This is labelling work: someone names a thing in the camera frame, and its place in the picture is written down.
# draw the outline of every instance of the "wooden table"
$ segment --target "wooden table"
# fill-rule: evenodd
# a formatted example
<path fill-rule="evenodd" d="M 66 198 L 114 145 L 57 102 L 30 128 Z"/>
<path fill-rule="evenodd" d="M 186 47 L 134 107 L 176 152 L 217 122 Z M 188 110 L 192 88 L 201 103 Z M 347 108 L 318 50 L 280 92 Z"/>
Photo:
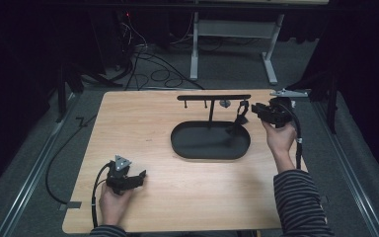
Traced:
<path fill-rule="evenodd" d="M 251 146 L 237 160 L 189 160 L 177 155 L 171 146 L 171 132 L 176 125 L 187 120 L 208 120 L 209 115 L 204 102 L 188 102 L 185 109 L 184 103 L 177 100 L 179 95 L 250 94 L 250 104 L 267 104 L 270 92 L 106 93 L 71 198 L 82 204 L 67 210 L 63 230 L 91 231 L 92 188 L 98 172 L 116 154 L 132 162 L 130 176 L 147 170 L 144 186 L 134 191 L 121 223 L 128 232 L 279 228 L 272 184 L 277 172 L 256 114 L 247 113 L 249 122 L 244 127 L 251 136 Z M 239 101 L 231 103 L 225 109 L 216 102 L 213 120 L 234 120 Z M 291 151 L 294 158 L 295 145 Z"/>

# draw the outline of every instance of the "person's right hand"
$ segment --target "person's right hand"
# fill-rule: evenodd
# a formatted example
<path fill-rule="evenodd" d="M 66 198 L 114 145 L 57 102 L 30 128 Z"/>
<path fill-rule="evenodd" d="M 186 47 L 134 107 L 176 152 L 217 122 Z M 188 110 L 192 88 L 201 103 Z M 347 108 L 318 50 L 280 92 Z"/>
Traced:
<path fill-rule="evenodd" d="M 100 210 L 104 225 L 118 225 L 128 207 L 133 190 L 125 191 L 121 196 L 116 195 L 112 188 L 104 182 L 101 190 Z"/>
<path fill-rule="evenodd" d="M 262 121 L 262 123 L 266 130 L 266 143 L 275 159 L 278 173 L 294 169 L 289 155 L 291 145 L 297 135 L 294 126 L 287 123 L 284 127 L 275 128 L 268 122 Z"/>

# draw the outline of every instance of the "black horizontal bar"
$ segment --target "black horizontal bar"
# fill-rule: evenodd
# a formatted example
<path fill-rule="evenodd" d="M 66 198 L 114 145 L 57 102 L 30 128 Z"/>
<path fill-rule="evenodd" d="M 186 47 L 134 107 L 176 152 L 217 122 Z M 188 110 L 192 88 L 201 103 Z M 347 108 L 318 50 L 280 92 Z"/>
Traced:
<path fill-rule="evenodd" d="M 361 11 L 356 7 L 336 7 L 332 5 L 306 5 L 306 4 L 275 4 L 275 3 L 89 3 L 89 2 L 58 2 L 43 1 L 43 6 L 65 8 L 65 9 L 92 9 L 92 8 L 108 8 L 108 9 L 126 9 L 139 11 L 190 11 L 190 12 L 270 12 L 270 13 L 288 13 L 288 12 L 354 12 Z"/>
<path fill-rule="evenodd" d="M 179 101 L 216 101 L 216 100 L 247 100 L 251 95 L 187 95 L 178 96 Z"/>

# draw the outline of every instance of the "white metal frame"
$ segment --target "white metal frame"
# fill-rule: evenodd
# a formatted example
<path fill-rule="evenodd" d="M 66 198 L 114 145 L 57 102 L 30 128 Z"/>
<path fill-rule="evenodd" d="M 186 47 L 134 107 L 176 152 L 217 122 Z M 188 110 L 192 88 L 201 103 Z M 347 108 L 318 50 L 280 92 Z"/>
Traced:
<path fill-rule="evenodd" d="M 264 62 L 266 75 L 271 85 L 276 85 L 275 72 L 273 70 L 270 58 L 275 48 L 276 40 L 282 26 L 284 15 L 278 15 L 275 22 L 235 22 L 235 21 L 214 21 L 200 20 L 198 13 L 193 16 L 193 37 L 192 37 L 192 54 L 190 60 L 191 80 L 198 79 L 198 37 L 199 36 L 220 36 L 236 38 L 261 38 L 270 39 L 267 52 L 262 52 L 261 57 Z"/>

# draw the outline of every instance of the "metal rail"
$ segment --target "metal rail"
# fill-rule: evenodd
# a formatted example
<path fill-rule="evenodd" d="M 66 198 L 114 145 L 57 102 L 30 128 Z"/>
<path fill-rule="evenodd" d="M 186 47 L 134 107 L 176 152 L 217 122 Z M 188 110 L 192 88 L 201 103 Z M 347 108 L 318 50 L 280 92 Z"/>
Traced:
<path fill-rule="evenodd" d="M 71 108 L 76 106 L 79 101 L 78 99 L 79 95 L 74 95 L 73 93 L 70 95 L 68 100 L 70 101 Z M 60 133 L 61 128 L 64 126 L 66 119 L 69 118 L 70 112 L 72 111 L 71 108 L 67 111 L 66 116 L 54 127 L 49 138 L 45 142 L 44 147 L 42 148 L 32 170 L 30 171 L 29 176 L 18 192 L 18 195 L 12 204 L 11 209 L 8 211 L 4 221 L 1 223 L 0 236 L 11 236 L 14 232 L 19 219 L 38 184 L 39 178 L 51 159 L 51 149 L 57 139 L 58 134 Z"/>
<path fill-rule="evenodd" d="M 332 145 L 337 153 L 338 162 L 341 165 L 342 173 L 345 177 L 346 183 L 350 188 L 353 198 L 356 201 L 356 205 L 361 211 L 362 217 L 367 224 L 368 230 L 372 236 L 379 237 L 379 218 L 374 211 L 370 199 L 365 193 L 362 185 L 359 183 L 358 178 L 355 175 L 349 161 L 344 153 L 340 141 L 335 134 L 332 134 L 329 127 L 326 125 L 325 110 L 321 103 L 313 103 L 313 109 L 318 115 L 320 122 L 324 125 L 328 138 L 331 140 Z"/>

